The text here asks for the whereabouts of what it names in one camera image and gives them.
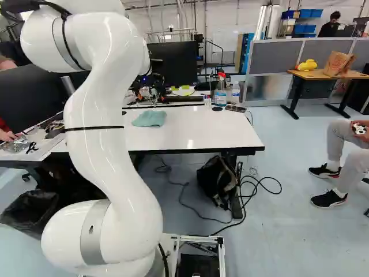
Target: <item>black sneaker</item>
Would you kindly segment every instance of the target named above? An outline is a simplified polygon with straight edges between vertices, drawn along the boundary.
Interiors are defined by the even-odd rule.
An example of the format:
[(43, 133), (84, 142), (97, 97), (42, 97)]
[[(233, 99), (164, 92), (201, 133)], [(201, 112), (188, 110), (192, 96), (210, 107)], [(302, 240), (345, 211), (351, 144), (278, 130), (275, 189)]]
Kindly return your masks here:
[(311, 203), (318, 208), (330, 208), (342, 205), (347, 200), (347, 193), (344, 198), (338, 196), (333, 190), (325, 194), (314, 196), (310, 199)]
[(321, 167), (310, 167), (309, 173), (318, 178), (338, 178), (340, 176), (342, 167), (339, 167), (337, 171), (331, 171), (327, 169), (327, 164), (322, 164)]

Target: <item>game controller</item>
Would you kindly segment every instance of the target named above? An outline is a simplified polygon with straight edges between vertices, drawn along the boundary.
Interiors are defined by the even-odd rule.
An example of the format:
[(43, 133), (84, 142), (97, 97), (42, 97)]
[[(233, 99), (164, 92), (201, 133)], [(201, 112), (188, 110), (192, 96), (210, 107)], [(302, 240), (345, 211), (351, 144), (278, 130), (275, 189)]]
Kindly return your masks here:
[(367, 127), (365, 125), (355, 123), (352, 125), (352, 130), (355, 134), (365, 134), (367, 132)]

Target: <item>gray pants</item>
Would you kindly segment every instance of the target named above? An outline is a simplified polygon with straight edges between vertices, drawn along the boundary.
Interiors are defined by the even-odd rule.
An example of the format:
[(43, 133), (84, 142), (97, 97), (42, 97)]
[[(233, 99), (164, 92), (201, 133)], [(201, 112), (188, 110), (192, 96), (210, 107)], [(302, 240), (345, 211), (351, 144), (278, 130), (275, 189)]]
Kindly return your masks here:
[(335, 120), (329, 124), (327, 130), (328, 159), (340, 161), (345, 141), (354, 143), (363, 149), (355, 150), (348, 155), (337, 182), (337, 189), (341, 193), (347, 193), (351, 187), (358, 184), (369, 170), (369, 143), (354, 136), (351, 122), (346, 119)]

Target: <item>gray floor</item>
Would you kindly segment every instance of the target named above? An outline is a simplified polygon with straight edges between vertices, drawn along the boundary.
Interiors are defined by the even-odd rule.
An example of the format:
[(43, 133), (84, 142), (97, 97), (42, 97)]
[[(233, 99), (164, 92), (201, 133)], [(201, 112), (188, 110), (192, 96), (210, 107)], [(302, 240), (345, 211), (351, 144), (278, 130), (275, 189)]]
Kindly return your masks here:
[[(346, 205), (322, 210), (309, 203), (309, 197), (324, 192), (332, 183), (307, 173), (309, 166), (326, 160), (325, 129), (339, 118), (324, 106), (298, 107), (299, 121), (280, 107), (254, 107), (254, 127), (266, 145), (265, 152), (241, 157), (245, 174), (249, 167), (258, 177), (280, 180), (283, 192), (268, 194), (260, 190), (247, 206), (247, 218), (241, 226), (223, 232), (228, 276), (335, 276), (364, 277), (369, 268), (369, 185), (359, 184)], [(348, 109), (353, 118), (364, 116)], [(344, 158), (356, 146), (347, 144)], [(196, 169), (212, 155), (162, 155), (173, 167), (171, 179), (190, 182), (184, 201), (203, 216), (229, 219), (229, 213), (204, 199), (195, 183)], [(154, 192), (164, 215), (166, 233), (206, 235), (222, 224), (206, 222), (178, 204), (181, 188), (167, 184), (167, 177), (154, 173), (160, 165), (156, 156), (147, 157), (141, 175)], [(266, 181), (277, 189), (273, 181)], [(23, 183), (18, 171), (0, 177), (0, 208), (6, 207), (32, 184)], [(243, 193), (251, 192), (245, 185)], [(39, 243), (7, 227), (0, 227), (0, 272), (2, 276), (73, 276), (53, 268), (43, 258)]]

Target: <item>yellow rubber duck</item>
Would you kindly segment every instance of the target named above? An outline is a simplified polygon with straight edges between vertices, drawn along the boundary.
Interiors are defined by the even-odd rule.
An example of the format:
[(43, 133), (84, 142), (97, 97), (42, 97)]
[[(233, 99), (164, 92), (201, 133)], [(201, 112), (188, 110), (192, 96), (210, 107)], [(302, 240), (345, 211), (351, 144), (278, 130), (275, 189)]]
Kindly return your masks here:
[(318, 64), (313, 59), (307, 59), (306, 62), (302, 62), (296, 65), (296, 69), (299, 71), (314, 70), (318, 67)]

